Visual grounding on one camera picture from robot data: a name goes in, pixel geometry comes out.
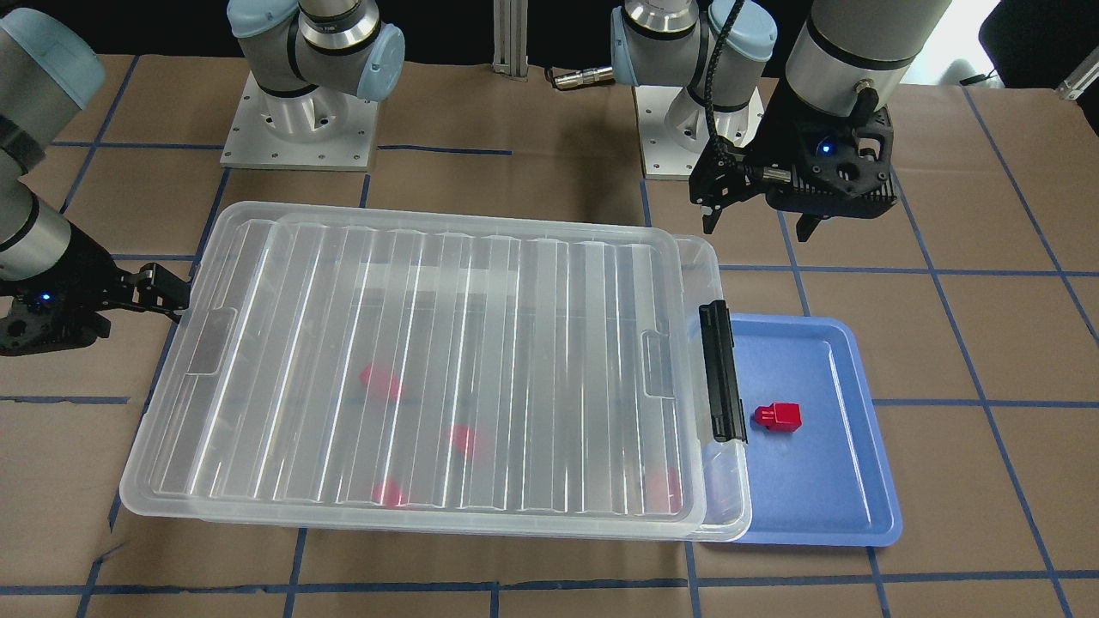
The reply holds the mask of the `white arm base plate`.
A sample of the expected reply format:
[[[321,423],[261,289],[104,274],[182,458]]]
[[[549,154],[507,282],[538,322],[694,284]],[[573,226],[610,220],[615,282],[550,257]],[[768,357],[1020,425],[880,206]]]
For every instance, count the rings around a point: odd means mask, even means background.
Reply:
[[[248,75],[220,163],[252,172],[367,173],[379,113],[380,103],[330,88],[278,98]]]
[[[709,141],[704,109],[687,88],[639,86],[633,89],[644,176],[686,180]],[[742,148],[756,136],[764,102],[755,88],[745,108],[717,112],[719,133]]]

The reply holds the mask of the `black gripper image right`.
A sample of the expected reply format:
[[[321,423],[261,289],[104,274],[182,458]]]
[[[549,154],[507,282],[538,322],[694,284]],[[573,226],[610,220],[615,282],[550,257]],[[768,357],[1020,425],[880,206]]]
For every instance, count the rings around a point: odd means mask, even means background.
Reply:
[[[765,191],[774,209],[801,214],[793,227],[799,243],[830,216],[890,210],[896,205],[890,114],[874,86],[850,91],[853,109],[833,115],[804,102],[789,82],[778,82],[747,152],[728,137],[709,137],[689,176],[689,200],[700,209],[702,232],[714,232],[725,208]],[[766,187],[764,167],[789,172],[790,180]]]

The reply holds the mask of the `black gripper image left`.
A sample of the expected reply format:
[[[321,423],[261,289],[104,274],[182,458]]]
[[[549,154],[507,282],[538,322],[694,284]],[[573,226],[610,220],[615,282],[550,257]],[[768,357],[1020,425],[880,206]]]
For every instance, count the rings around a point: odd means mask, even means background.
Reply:
[[[190,282],[160,264],[116,269],[109,251],[73,227],[54,266],[24,282],[3,282],[3,297],[13,301],[1,321],[1,355],[90,347],[110,336],[110,321],[99,314],[106,297],[107,309],[152,312],[180,324],[190,293]]]

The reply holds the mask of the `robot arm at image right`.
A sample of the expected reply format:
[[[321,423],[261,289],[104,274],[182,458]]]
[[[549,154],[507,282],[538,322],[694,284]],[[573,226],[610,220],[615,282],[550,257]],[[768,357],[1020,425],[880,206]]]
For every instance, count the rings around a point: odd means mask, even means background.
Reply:
[[[950,4],[814,1],[786,56],[756,133],[737,144],[733,120],[780,37],[754,1],[625,1],[612,11],[611,67],[631,87],[676,87],[697,118],[700,152],[689,199],[704,233],[732,205],[765,196],[799,216],[808,241],[822,221],[872,220],[896,205],[888,100]]]

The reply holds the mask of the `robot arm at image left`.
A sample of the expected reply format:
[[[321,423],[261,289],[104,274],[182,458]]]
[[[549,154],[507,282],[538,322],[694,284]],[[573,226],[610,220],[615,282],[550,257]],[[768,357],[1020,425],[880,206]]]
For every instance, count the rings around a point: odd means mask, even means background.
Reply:
[[[275,136],[313,141],[344,122],[344,101],[380,102],[404,66],[407,38],[373,1],[231,1],[227,27],[248,62]],[[110,310],[179,322],[190,285],[160,264],[122,271],[110,252],[40,198],[23,177],[106,81],[93,48],[44,12],[3,15],[3,356],[90,347]]]

